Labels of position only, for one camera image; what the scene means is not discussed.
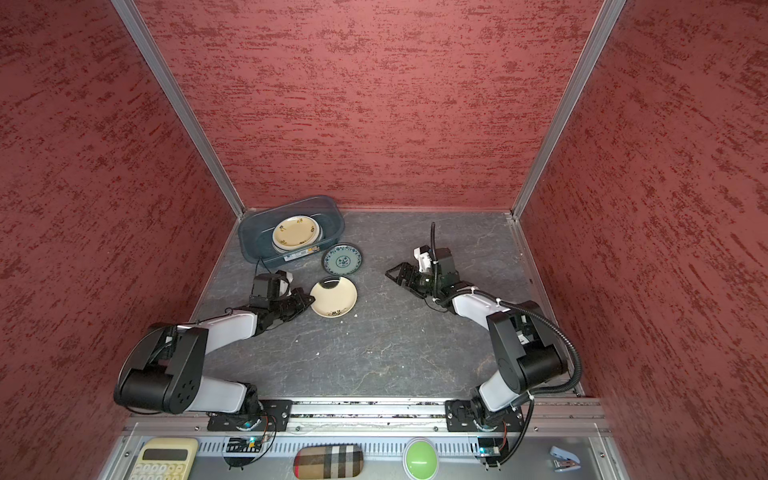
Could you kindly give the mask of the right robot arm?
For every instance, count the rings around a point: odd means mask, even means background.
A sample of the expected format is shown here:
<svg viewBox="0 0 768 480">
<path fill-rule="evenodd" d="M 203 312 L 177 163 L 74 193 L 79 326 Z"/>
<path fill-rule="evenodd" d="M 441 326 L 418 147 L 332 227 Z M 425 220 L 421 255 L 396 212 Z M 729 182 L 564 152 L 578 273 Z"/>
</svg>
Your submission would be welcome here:
<svg viewBox="0 0 768 480">
<path fill-rule="evenodd" d="M 402 262 L 385 276 L 439 310 L 469 319 L 490 336 L 496 371 L 470 401 L 475 422 L 491 426 L 530 399 L 539 387 L 569 370 L 568 349 L 534 302 L 514 304 L 460 278 L 451 251 L 426 245 L 415 263 Z"/>
</svg>

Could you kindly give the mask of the cream plate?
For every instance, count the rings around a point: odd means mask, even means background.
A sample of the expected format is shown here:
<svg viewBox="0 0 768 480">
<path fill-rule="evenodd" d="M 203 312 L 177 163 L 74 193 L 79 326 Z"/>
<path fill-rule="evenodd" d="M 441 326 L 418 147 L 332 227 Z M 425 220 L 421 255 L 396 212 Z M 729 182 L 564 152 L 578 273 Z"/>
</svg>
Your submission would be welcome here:
<svg viewBox="0 0 768 480">
<path fill-rule="evenodd" d="M 293 251 L 313 244 L 321 234 L 318 222 L 310 216 L 297 215 L 281 221 L 273 230 L 272 243 L 283 251 Z"/>
<path fill-rule="evenodd" d="M 355 284 L 346 277 L 328 277 L 317 282 L 310 291 L 312 310 L 323 318 L 338 318 L 349 313 L 357 303 Z"/>
</svg>

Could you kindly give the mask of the small teal patterned plate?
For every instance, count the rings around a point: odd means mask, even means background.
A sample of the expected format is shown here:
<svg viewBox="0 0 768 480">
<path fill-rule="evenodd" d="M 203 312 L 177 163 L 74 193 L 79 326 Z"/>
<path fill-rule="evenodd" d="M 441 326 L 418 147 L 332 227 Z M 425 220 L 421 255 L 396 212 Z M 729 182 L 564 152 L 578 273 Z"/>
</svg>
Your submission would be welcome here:
<svg viewBox="0 0 768 480">
<path fill-rule="evenodd" d="M 362 251 L 351 243 L 338 243 L 322 257 L 324 270 L 334 276 L 347 276 L 357 272 L 363 264 Z"/>
</svg>

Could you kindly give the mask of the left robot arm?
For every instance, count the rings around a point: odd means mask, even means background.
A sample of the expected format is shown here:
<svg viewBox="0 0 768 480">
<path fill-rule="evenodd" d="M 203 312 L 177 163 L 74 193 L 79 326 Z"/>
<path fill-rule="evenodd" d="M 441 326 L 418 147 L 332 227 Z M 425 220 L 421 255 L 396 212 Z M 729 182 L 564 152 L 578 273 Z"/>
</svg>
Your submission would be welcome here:
<svg viewBox="0 0 768 480">
<path fill-rule="evenodd" d="M 156 323 L 132 349 L 114 388 L 116 404 L 166 414 L 204 412 L 233 415 L 244 422 L 264 416 L 257 388 L 204 374 L 206 357 L 227 345 L 294 320 L 315 302 L 291 286 L 283 270 L 254 277 L 248 302 L 198 323 Z"/>
</svg>

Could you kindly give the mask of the white plate flower outline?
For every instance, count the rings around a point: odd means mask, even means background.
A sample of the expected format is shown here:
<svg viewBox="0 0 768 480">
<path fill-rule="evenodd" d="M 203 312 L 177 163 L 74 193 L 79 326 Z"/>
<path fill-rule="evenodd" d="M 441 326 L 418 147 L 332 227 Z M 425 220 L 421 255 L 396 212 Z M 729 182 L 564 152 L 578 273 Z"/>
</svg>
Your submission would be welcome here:
<svg viewBox="0 0 768 480">
<path fill-rule="evenodd" d="M 272 246 L 273 246 L 273 247 L 275 248 L 275 250 L 276 250 L 277 252 L 279 252 L 280 254 L 284 254 L 284 253 L 293 253 L 293 252 L 298 252 L 298 251 L 300 251 L 300 250 L 303 250 L 303 249 L 309 248 L 310 246 L 314 246 L 315 244 L 317 244 L 318 242 L 320 242 L 320 241 L 321 241 L 321 240 L 323 240 L 323 239 L 324 239 L 324 234 L 323 234 L 323 232 L 322 232 L 322 231 L 317 231 L 317 235 L 316 235 L 316 236 L 315 236 L 315 237 L 314 237 L 314 238 L 313 238 L 311 241 L 308 241 L 308 242 L 305 242 L 305 243 L 299 244 L 299 245 L 297 245 L 297 246 L 290 246 L 290 247 L 287 247 L 286 245 L 283 245 L 283 244 L 282 244 L 282 243 L 280 243 L 280 242 L 273 242 L 273 243 L 272 243 Z"/>
</svg>

